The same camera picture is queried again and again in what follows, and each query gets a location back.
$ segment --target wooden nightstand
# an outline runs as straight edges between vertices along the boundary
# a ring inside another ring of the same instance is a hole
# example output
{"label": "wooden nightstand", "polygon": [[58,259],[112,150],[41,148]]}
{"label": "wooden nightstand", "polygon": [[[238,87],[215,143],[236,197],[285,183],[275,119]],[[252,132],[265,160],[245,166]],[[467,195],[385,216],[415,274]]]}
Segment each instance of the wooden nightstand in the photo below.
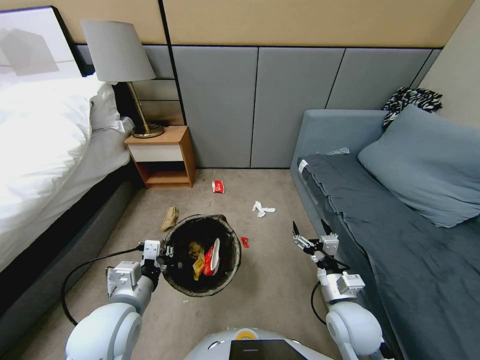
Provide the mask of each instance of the wooden nightstand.
{"label": "wooden nightstand", "polygon": [[192,187],[197,167],[188,126],[168,126],[156,137],[125,140],[148,188]]}

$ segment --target gray blanket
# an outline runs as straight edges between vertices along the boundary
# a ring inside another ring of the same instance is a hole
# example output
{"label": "gray blanket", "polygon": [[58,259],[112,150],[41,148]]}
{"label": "gray blanket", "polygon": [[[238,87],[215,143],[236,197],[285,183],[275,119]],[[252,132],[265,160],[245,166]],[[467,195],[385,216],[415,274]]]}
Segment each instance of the gray blanket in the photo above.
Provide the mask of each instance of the gray blanket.
{"label": "gray blanket", "polygon": [[405,358],[480,359],[479,220],[436,227],[372,178],[355,156],[302,159],[308,163],[302,176],[314,179],[366,251]]}

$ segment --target table lamp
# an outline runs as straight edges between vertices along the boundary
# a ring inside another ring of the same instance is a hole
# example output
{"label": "table lamp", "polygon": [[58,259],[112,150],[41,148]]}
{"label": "table lamp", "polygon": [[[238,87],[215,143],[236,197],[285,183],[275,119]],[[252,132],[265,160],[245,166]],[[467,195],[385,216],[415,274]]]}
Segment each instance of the table lamp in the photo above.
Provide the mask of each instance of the table lamp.
{"label": "table lamp", "polygon": [[96,76],[105,82],[126,82],[133,96],[135,106],[143,123],[136,128],[136,138],[153,138],[165,129],[149,125],[145,121],[139,97],[133,81],[155,78],[147,54],[131,23],[105,20],[83,20],[81,22]]}

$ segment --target beige wall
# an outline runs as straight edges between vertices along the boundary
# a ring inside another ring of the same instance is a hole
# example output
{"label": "beige wall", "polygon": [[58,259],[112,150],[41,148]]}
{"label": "beige wall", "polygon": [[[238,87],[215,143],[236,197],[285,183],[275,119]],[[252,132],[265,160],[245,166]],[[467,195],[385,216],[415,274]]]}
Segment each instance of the beige wall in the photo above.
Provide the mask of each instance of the beige wall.
{"label": "beige wall", "polygon": [[439,115],[480,128],[480,0],[476,0],[420,84],[443,94]]}
{"label": "beige wall", "polygon": [[473,0],[164,0],[174,44],[442,47]]}
{"label": "beige wall", "polygon": [[116,20],[135,25],[144,44],[165,44],[157,0],[0,0],[0,10],[55,6],[73,41],[85,43],[83,19]]}
{"label": "beige wall", "polygon": [[[473,0],[164,0],[174,44],[442,47]],[[81,19],[133,23],[164,44],[157,0],[0,0],[0,10],[58,8],[73,40]]]}

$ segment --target carpet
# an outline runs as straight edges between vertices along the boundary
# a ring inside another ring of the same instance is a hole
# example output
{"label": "carpet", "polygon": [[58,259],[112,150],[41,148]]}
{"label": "carpet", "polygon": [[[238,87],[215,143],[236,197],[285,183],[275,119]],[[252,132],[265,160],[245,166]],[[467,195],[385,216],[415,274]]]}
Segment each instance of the carpet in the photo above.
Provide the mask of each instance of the carpet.
{"label": "carpet", "polygon": [[[223,180],[225,193],[212,192]],[[276,208],[265,217],[252,211],[255,201]],[[143,314],[134,360],[178,360],[206,335],[240,327],[270,330],[295,339],[333,359],[340,359],[327,328],[310,308],[316,266],[292,243],[292,220],[305,237],[316,237],[288,170],[204,169],[193,188],[141,189],[132,198],[101,254],[129,249],[145,239],[161,239],[166,210],[175,206],[179,219],[194,214],[223,214],[236,234],[249,239],[241,266],[227,288],[204,298],[174,290],[160,277]],[[98,261],[67,294],[78,321],[107,303],[105,267],[121,260],[140,261],[130,253]],[[318,292],[316,308],[326,315]],[[4,360],[64,359],[73,325],[60,303],[47,312],[3,357]]]}

